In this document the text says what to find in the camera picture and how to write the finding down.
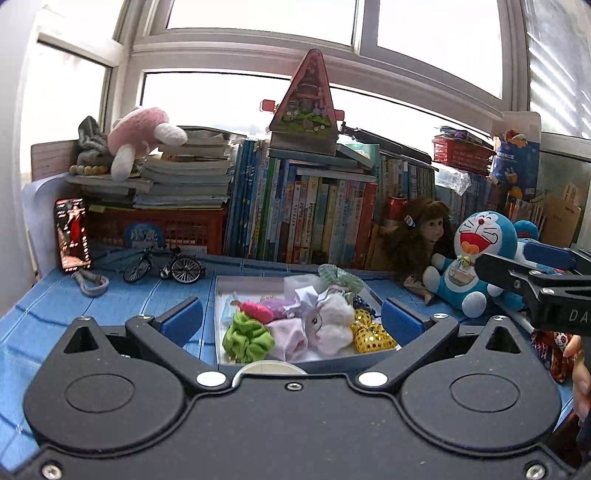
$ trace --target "blue wooden surface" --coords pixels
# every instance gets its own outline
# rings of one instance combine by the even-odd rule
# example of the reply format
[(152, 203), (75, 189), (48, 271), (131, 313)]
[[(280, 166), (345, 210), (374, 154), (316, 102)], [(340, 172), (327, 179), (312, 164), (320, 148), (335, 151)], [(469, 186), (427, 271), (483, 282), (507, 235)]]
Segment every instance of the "blue wooden surface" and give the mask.
[[(54, 270), (0, 320), (0, 462), (8, 469), (14, 469), (37, 450), (22, 413), (23, 395), (44, 358), (75, 317), (85, 314), (93, 316), (100, 325), (123, 325), (136, 314), (156, 316), (186, 297), (196, 296), (203, 303), (204, 321), (184, 348), (208, 364), (215, 365), (213, 314), (215, 278), (218, 275), (284, 277), (316, 272), (315, 267), (202, 255), (200, 259), (207, 271), (205, 277), (194, 284), (182, 285), (173, 280), (162, 280), (155, 268), (149, 276), (130, 286), (123, 281), (122, 271), (137, 255), (129, 250), (116, 249), (98, 252), (97, 256), (99, 259), (93, 270), (111, 280), (103, 296), (95, 299), (83, 296), (74, 279)], [(418, 297), (398, 288), (388, 279), (388, 274), (355, 273), (382, 299), (395, 297), (425, 315), (443, 312), (461, 322), (466, 320), (461, 312), (442, 301), (435, 300), (425, 306)], [(483, 324), (488, 317), (487, 314), (470, 322)], [(570, 390), (559, 390), (563, 405), (568, 404)]]

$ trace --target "doll hair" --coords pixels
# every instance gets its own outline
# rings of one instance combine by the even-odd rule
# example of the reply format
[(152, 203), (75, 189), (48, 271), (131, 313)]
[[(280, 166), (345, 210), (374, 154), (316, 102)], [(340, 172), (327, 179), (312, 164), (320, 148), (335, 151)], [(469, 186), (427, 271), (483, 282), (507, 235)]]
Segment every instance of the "doll hair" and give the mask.
[(435, 243), (433, 253), (447, 258), (455, 257), (449, 208), (443, 202), (411, 200), (402, 209), (402, 218), (404, 220), (396, 230), (386, 235), (384, 242), (384, 251), (390, 259), (397, 281), (404, 282), (411, 275), (420, 279), (423, 271), (431, 264), (427, 246), (421, 237), (420, 226), (423, 222), (443, 219), (443, 235)]

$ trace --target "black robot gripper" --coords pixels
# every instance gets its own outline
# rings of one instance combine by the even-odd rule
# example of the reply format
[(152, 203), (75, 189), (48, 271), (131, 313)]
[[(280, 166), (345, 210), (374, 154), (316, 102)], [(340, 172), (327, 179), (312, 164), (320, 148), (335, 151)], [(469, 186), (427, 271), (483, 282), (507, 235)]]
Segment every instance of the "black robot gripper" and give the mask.
[(24, 398), (40, 450), (0, 478), (572, 478), (544, 444), (556, 387), (511, 320), (431, 323), (357, 375), (232, 387), (149, 317), (76, 319)]

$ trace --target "green scrunchie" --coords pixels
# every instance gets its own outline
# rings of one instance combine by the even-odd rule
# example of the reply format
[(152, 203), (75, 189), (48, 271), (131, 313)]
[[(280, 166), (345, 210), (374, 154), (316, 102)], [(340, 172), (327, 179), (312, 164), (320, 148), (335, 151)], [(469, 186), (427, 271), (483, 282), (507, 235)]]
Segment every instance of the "green scrunchie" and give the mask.
[(230, 328), (222, 340), (224, 350), (237, 363), (249, 364), (263, 360), (275, 346), (271, 332), (258, 320), (244, 312), (236, 312)]

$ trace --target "pink plush toy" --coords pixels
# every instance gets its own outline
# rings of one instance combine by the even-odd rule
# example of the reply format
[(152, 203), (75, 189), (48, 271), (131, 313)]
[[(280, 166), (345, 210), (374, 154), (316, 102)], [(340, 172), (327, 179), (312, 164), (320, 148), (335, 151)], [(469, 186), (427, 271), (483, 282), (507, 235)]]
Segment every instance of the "pink plush toy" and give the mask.
[(273, 312), (260, 303), (243, 301), (240, 304), (240, 309), (248, 316), (261, 322), (263, 325), (273, 320)]
[(111, 176), (124, 181), (134, 166), (136, 158), (145, 157), (159, 143), (183, 145), (187, 133), (168, 123), (168, 115), (158, 107), (139, 107), (117, 120), (108, 137), (109, 150), (115, 156)]

